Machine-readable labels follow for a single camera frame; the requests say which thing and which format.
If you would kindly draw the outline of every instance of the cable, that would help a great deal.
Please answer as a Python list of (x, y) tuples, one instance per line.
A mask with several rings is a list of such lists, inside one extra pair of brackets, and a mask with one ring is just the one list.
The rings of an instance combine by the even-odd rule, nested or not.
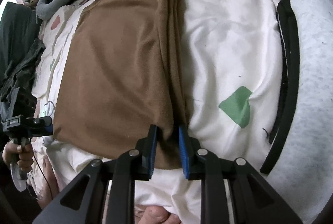
[(43, 109), (45, 109), (45, 106), (48, 105), (49, 103), (52, 104), (52, 106), (53, 106), (53, 110), (52, 110), (51, 114), (49, 114), (49, 107), (48, 107), (48, 111), (47, 111), (47, 113), (46, 113), (46, 116), (51, 116), (51, 115), (53, 114), (54, 110), (56, 109), (56, 107), (55, 107), (55, 105), (54, 105), (54, 103), (53, 103), (52, 101), (47, 101), (47, 103), (44, 104)]
[(51, 194), (51, 200), (53, 200), (53, 195), (52, 195), (51, 186), (50, 186), (49, 182), (47, 181), (47, 179), (46, 179), (46, 177), (45, 177), (45, 175), (44, 175), (44, 173), (43, 173), (41, 167), (39, 166), (38, 161), (37, 161), (37, 159), (36, 159), (36, 157), (35, 157), (35, 154), (34, 154), (34, 159), (35, 159), (35, 161), (36, 161), (36, 163), (37, 163), (37, 166), (39, 167), (39, 170), (40, 170), (41, 173), (43, 174), (43, 177), (44, 177), (44, 179), (45, 179), (47, 185), (49, 186), (49, 190), (50, 190), (50, 194)]

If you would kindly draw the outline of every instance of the white duvet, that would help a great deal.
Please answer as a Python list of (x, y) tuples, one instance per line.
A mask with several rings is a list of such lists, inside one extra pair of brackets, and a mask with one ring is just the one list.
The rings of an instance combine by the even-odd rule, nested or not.
[[(53, 117), (72, 36), (93, 1), (60, 8), (41, 29), (46, 50), (33, 88), (39, 116)], [(181, 57), (189, 134), (220, 158), (244, 157), (257, 170), (270, 149), (266, 131), (276, 118), (281, 83), (278, 1), (185, 0)], [(38, 161), (49, 156), (60, 190), (97, 158), (49, 138), (38, 138), (33, 147)], [(30, 181), (39, 193), (43, 178), (36, 164)], [(200, 223), (200, 195), (200, 182), (186, 181), (180, 169), (155, 169), (151, 181), (135, 185), (136, 204), (161, 205), (184, 224)]]

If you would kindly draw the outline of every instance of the green patch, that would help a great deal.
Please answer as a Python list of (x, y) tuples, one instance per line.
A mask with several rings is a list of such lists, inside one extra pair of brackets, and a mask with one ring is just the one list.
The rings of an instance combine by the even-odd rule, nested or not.
[(241, 86), (219, 104), (219, 108), (241, 128), (245, 128), (250, 122), (249, 97), (251, 94), (248, 88)]

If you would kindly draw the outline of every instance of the pink patch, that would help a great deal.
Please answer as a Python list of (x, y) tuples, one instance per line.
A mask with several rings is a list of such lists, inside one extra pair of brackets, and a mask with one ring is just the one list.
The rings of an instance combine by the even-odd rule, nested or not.
[(60, 24), (60, 16), (56, 17), (56, 20), (52, 23), (51, 30), (54, 30)]

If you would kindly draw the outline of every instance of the metal screw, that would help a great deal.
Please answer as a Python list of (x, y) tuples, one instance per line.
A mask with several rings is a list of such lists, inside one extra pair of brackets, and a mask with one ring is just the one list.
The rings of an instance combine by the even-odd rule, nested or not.
[(94, 159), (93, 161), (91, 161), (91, 166), (98, 167), (101, 163), (102, 161), (100, 159)]
[(244, 166), (245, 164), (246, 164), (246, 160), (244, 159), (244, 158), (237, 158), (236, 159), (236, 163), (237, 163), (237, 165), (239, 165), (239, 166)]
[(208, 154), (208, 151), (206, 149), (199, 149), (197, 153), (198, 155), (206, 155)]
[(134, 150), (130, 150), (129, 151), (129, 155), (130, 156), (137, 156), (137, 155), (139, 155), (139, 150), (137, 150), (137, 149), (134, 149)]

